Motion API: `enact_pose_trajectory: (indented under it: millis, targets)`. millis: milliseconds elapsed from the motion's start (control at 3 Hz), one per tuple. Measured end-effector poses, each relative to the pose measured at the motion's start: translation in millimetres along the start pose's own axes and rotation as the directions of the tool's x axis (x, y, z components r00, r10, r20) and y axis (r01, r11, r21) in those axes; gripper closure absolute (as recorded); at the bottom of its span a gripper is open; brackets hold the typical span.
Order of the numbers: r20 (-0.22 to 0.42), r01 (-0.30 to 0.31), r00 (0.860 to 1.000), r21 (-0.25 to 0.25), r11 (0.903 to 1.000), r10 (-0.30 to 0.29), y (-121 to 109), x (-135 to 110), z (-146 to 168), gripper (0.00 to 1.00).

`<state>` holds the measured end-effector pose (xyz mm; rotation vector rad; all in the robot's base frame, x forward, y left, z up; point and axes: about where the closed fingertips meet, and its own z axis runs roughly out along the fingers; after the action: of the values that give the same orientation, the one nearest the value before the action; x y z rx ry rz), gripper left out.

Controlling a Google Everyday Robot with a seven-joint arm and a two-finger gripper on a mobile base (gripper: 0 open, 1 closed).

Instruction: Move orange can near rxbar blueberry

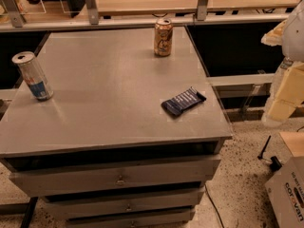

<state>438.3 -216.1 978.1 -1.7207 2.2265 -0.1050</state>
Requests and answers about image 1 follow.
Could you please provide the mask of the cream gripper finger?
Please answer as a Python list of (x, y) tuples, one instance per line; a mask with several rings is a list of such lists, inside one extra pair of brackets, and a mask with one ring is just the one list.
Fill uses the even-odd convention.
[(286, 121), (304, 102), (304, 63), (296, 63), (285, 72), (268, 111), (268, 117), (277, 122)]
[(286, 20), (279, 23), (273, 29), (268, 31), (261, 38), (261, 43), (266, 46), (281, 46), (282, 45), (282, 35), (286, 25)]

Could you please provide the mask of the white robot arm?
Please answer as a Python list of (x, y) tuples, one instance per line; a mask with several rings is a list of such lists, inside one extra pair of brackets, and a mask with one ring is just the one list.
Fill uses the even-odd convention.
[(278, 127), (304, 102), (304, 0), (261, 42), (282, 46), (284, 59), (273, 77), (261, 119), (265, 126)]

